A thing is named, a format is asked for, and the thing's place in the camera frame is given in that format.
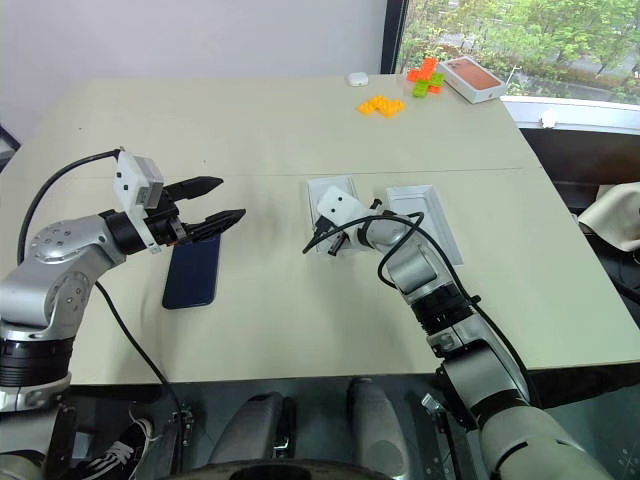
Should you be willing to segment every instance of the yellow lego brick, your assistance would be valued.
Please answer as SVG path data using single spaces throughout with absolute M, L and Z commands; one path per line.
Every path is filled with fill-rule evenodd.
M 371 103 L 377 109 L 380 109 L 382 106 L 386 105 L 389 102 L 386 97 L 383 95 L 376 95 L 375 97 L 369 99 L 369 103 Z
M 391 118 L 397 113 L 397 110 L 390 105 L 384 105 L 378 111 L 387 118 Z
M 404 109 L 404 102 L 402 100 L 392 100 L 391 106 L 396 112 L 399 112 Z
M 363 115 L 371 115 L 376 111 L 376 107 L 374 107 L 371 102 L 364 102 L 358 106 L 358 111 Z

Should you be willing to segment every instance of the black smartphone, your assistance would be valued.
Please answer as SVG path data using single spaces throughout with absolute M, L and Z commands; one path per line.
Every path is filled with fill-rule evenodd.
M 220 235 L 173 247 L 162 306 L 173 310 L 213 302 L 219 255 Z

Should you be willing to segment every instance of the white wall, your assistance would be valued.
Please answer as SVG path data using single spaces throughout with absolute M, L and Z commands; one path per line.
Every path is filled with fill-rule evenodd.
M 96 77 L 378 73 L 386 0 L 4 0 L 0 122 Z

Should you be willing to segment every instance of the cable connector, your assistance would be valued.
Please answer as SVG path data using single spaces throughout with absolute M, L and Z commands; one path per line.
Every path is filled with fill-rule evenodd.
M 329 220 L 327 217 L 320 215 L 320 218 L 316 220 L 314 227 L 315 228 L 313 229 L 313 238 L 309 240 L 309 243 L 307 243 L 307 246 L 304 247 L 304 249 L 302 250 L 302 253 L 307 253 L 309 250 L 311 250 L 311 248 L 314 246 L 312 244 L 314 244 L 316 239 L 318 239 L 320 236 L 324 235 L 325 233 L 328 233 L 332 228 L 335 228 L 335 224 L 331 220 Z

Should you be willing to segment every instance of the green lego brick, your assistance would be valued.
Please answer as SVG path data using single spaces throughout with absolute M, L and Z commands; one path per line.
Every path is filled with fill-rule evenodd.
M 426 80 L 418 80 L 416 86 L 413 88 L 413 96 L 418 98 L 425 97 L 428 89 L 429 82 Z
M 431 75 L 431 79 L 429 80 L 429 86 L 432 87 L 441 87 L 444 85 L 444 73 L 434 73 Z

